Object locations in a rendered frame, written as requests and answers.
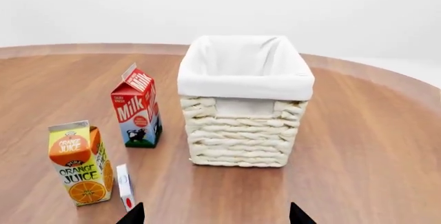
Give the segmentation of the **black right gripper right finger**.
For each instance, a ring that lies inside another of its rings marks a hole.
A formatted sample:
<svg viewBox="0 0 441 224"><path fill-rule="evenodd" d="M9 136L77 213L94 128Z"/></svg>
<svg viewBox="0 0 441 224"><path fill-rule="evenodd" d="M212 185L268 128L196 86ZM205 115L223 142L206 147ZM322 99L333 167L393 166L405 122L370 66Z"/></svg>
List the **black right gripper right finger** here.
<svg viewBox="0 0 441 224"><path fill-rule="evenodd" d="M317 224L294 202L290 203L289 221L290 224Z"/></svg>

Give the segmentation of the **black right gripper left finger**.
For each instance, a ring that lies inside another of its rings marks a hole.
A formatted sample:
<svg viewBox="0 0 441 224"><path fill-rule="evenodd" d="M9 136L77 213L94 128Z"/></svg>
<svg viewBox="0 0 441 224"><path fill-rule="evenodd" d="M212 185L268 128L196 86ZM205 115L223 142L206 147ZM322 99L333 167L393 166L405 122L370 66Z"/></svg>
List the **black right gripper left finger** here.
<svg viewBox="0 0 441 224"><path fill-rule="evenodd" d="M135 205L124 217L122 217L116 224L144 224L145 211L143 203Z"/></svg>

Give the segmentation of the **white woven basket with liner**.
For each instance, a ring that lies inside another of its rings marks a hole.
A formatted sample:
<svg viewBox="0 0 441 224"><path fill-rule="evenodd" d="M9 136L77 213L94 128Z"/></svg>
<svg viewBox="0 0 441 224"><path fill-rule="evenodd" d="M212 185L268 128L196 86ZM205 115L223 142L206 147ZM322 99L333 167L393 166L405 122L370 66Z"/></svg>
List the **white woven basket with liner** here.
<svg viewBox="0 0 441 224"><path fill-rule="evenodd" d="M283 167L312 98L314 81L287 37L195 39L177 76L191 162Z"/></svg>

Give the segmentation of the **small white box red dot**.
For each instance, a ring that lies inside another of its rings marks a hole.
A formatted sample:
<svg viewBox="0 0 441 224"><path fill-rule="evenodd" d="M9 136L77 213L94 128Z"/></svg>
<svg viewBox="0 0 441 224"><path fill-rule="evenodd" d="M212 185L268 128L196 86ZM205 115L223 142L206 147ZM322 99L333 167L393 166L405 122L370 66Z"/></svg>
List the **small white box red dot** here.
<svg viewBox="0 0 441 224"><path fill-rule="evenodd" d="M124 163L116 167L117 181L119 187L120 198L125 207L125 211L129 212L136 205L134 193L128 172L127 165Z"/></svg>

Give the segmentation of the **orange juice carton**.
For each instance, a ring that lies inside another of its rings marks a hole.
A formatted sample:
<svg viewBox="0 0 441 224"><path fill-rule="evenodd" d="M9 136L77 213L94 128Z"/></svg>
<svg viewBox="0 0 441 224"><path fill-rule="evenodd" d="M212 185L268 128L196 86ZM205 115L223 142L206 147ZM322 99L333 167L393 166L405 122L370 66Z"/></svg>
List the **orange juice carton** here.
<svg viewBox="0 0 441 224"><path fill-rule="evenodd" d="M108 201L114 172L101 134L87 120L50 126L48 156L76 206Z"/></svg>

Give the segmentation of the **red milk carton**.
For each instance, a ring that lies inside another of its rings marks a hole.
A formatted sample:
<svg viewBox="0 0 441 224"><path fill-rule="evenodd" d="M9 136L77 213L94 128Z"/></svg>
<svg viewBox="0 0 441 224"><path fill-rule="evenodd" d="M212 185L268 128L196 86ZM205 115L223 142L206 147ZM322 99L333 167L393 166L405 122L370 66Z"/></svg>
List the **red milk carton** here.
<svg viewBox="0 0 441 224"><path fill-rule="evenodd" d="M154 148L163 131L155 80L132 64L111 93L125 147Z"/></svg>

